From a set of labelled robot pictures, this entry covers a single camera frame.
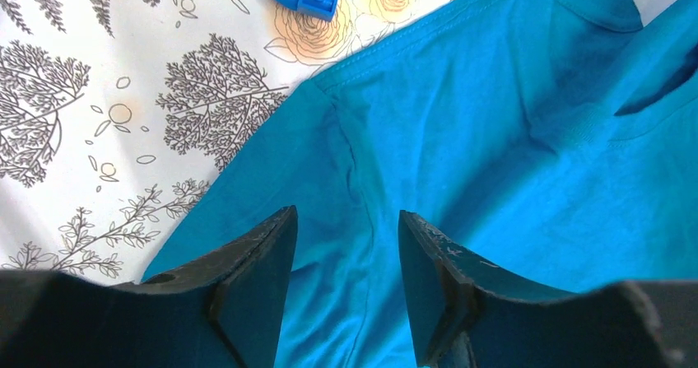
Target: white tablecloth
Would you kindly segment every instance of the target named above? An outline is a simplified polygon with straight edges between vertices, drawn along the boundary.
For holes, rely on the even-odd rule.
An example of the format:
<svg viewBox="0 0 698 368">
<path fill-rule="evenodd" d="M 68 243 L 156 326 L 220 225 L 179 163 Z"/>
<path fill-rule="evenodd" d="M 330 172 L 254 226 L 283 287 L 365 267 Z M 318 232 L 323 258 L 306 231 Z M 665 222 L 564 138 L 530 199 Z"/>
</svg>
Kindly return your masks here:
<svg viewBox="0 0 698 368">
<path fill-rule="evenodd" d="M 448 1 L 340 0 L 327 23 L 273 0 L 0 0 L 2 267 L 140 279 L 298 82 Z"/>
</svg>

